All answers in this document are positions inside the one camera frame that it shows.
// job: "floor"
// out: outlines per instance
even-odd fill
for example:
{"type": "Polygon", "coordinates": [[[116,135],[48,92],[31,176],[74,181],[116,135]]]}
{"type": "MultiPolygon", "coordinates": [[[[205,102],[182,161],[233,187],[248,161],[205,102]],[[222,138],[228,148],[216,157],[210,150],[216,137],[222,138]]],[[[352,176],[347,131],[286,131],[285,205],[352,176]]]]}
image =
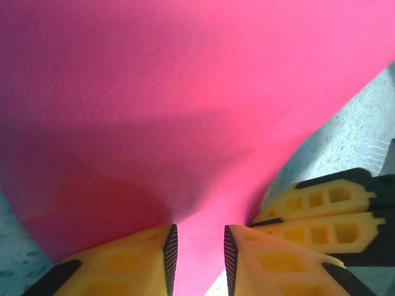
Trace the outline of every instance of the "floor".
{"type": "MultiPolygon", "coordinates": [[[[395,138],[395,64],[381,72],[304,143],[282,169],[264,200],[273,200],[295,181],[348,168],[364,167],[376,175],[392,138],[395,138]]],[[[20,295],[50,267],[0,193],[0,296],[20,295]]],[[[351,270],[377,296],[395,295],[395,268],[351,270]]],[[[227,295],[224,274],[206,293],[212,295],[227,295]]]]}

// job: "pink fabric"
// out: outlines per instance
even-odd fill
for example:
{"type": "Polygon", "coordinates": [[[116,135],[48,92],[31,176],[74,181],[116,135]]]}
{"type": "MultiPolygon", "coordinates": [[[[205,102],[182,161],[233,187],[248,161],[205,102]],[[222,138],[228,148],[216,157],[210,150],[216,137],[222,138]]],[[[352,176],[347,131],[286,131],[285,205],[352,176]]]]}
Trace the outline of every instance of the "pink fabric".
{"type": "Polygon", "coordinates": [[[203,295],[301,143],[395,58],[395,1],[1,0],[0,186],[59,262],[179,225],[203,295]]]}

